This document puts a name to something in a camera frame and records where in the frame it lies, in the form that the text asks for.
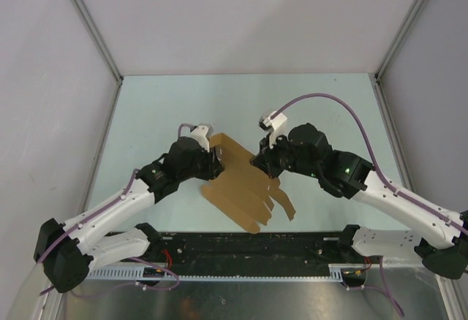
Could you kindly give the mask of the brown cardboard box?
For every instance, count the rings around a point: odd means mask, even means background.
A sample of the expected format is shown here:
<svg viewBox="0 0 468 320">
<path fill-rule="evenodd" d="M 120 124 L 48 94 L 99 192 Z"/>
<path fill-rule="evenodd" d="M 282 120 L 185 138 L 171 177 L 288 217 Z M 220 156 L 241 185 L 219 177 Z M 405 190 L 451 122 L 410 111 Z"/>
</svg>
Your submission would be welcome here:
<svg viewBox="0 0 468 320">
<path fill-rule="evenodd" d="M 275 203 L 281 205 L 289 220 L 294 219 L 296 210 L 281 190 L 280 180 L 252 166 L 252 153 L 223 133 L 212 136 L 210 145 L 224 170 L 201 186 L 205 199 L 251 234 L 268 224 Z"/>
</svg>

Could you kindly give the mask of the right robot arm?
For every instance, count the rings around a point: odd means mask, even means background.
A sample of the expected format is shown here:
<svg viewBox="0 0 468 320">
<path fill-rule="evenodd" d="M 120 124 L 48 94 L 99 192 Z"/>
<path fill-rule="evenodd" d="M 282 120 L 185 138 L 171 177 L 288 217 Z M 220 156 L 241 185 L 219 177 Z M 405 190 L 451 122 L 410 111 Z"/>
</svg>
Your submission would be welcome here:
<svg viewBox="0 0 468 320">
<path fill-rule="evenodd" d="M 268 177 L 288 171 L 314 178 L 331 196 L 367 204 L 405 225 L 403 232 L 347 225 L 337 242 L 343 261 L 355 262 L 361 256 L 420 259 L 429 271 L 453 280 L 467 272 L 467 213 L 446 210 L 379 177 L 374 164 L 332 149 L 310 123 L 289 134 L 280 126 L 260 128 L 267 134 L 251 163 Z"/>
</svg>

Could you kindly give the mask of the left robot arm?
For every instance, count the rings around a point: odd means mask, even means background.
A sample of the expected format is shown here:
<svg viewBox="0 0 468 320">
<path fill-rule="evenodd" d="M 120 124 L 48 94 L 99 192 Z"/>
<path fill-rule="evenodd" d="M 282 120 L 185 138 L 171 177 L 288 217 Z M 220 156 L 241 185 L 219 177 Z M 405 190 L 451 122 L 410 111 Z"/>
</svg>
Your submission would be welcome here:
<svg viewBox="0 0 468 320">
<path fill-rule="evenodd" d="M 67 293 L 89 273 L 125 259 L 154 261 L 165 244 L 152 225 L 111 232 L 122 222 L 175 193 L 192 178 L 213 180 L 223 171 L 208 140 L 181 137 L 157 160 L 135 169 L 128 184 L 95 208 L 62 223 L 51 218 L 39 229 L 34 261 L 42 265 L 52 289 Z"/>
</svg>

